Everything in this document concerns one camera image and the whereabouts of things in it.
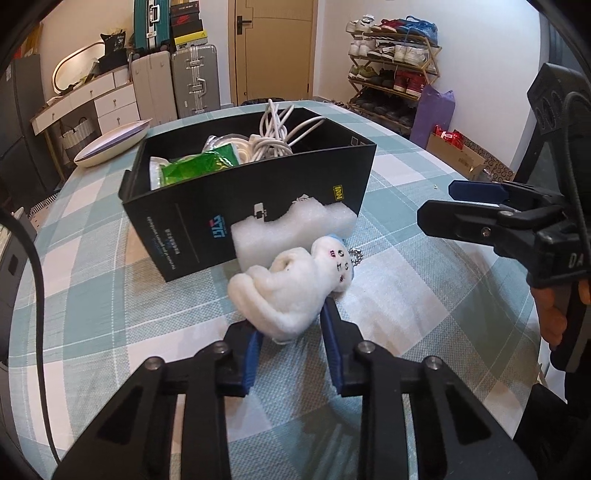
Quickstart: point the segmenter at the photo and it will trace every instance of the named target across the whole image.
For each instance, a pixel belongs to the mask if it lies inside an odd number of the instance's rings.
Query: gray suitcase
[[[173,54],[173,76],[180,118],[221,108],[214,45],[177,50]]]
[[[152,53],[134,60],[131,74],[142,120],[151,118],[150,126],[155,127],[178,119],[169,52]]]

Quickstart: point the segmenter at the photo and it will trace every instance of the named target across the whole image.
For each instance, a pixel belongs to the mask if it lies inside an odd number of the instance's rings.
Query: yellow label
[[[335,200],[343,200],[345,198],[342,185],[337,185],[336,187],[333,187],[333,190],[335,191]]]

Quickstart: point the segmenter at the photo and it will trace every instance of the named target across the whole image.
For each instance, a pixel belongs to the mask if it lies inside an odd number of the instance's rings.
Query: wooden door
[[[314,0],[235,2],[238,105],[256,98],[308,98]]]

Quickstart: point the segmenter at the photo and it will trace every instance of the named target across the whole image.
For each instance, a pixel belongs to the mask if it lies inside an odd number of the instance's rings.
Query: purple bag
[[[435,125],[439,125],[443,130],[449,130],[455,109],[456,99],[452,90],[439,93],[431,85],[425,85],[418,102],[410,141],[423,149],[427,148],[429,135],[435,129]]]

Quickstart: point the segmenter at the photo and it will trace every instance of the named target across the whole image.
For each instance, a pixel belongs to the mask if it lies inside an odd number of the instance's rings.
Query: suitcase
[[[135,51],[147,54],[174,50],[170,32],[170,0],[134,0]]]
[[[151,118],[150,126],[155,127],[178,119],[169,52],[152,53],[134,60],[131,74],[142,120]]]
[[[221,108],[214,45],[177,50],[173,54],[173,74],[180,118]]]

